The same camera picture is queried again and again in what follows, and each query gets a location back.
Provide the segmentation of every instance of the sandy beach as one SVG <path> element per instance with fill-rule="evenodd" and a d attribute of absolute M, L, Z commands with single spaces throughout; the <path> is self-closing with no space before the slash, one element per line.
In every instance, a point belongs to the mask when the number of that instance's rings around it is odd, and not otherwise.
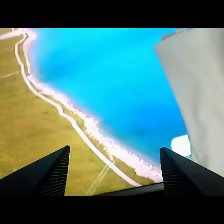
<path fill-rule="evenodd" d="M 78 110 L 72 100 L 65 96 L 63 93 L 49 87 L 45 83 L 42 83 L 38 76 L 32 73 L 31 65 L 29 63 L 29 49 L 32 46 L 32 43 L 37 38 L 37 34 L 30 29 L 21 28 L 23 32 L 28 35 L 28 38 L 25 40 L 23 44 L 23 51 L 27 62 L 28 74 L 27 78 L 32 83 L 32 85 L 39 91 L 39 93 L 48 95 L 53 97 L 56 101 L 62 103 L 69 111 L 74 114 L 77 114 L 80 118 L 84 120 L 84 124 L 86 126 L 86 133 L 95 138 L 99 143 L 104 145 L 104 149 L 110 155 L 111 160 L 113 157 L 116 157 L 126 163 L 128 166 L 133 168 L 136 172 L 136 175 L 142 177 L 148 177 L 155 182 L 162 181 L 162 172 L 161 169 L 157 166 L 151 165 L 146 160 L 140 158 L 139 156 L 132 153 L 131 149 L 127 147 L 121 146 L 111 137 L 107 136 L 99 128 L 99 119 L 92 115 L 87 115 L 82 112 L 80 109 Z"/>

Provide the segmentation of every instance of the screen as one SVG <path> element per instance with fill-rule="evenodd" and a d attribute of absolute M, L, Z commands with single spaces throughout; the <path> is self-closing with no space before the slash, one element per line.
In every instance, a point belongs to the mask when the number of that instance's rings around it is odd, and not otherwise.
<path fill-rule="evenodd" d="M 154 46 L 175 28 L 0 28 L 0 178 L 70 146 L 65 195 L 162 182 L 187 130 Z"/>

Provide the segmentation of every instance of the turquoise water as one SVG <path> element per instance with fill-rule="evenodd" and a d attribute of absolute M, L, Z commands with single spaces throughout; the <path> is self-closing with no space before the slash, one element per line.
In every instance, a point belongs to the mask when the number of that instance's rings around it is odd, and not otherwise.
<path fill-rule="evenodd" d="M 174 28 L 34 29 L 39 78 L 102 121 L 128 147 L 159 162 L 187 133 L 153 46 Z"/>

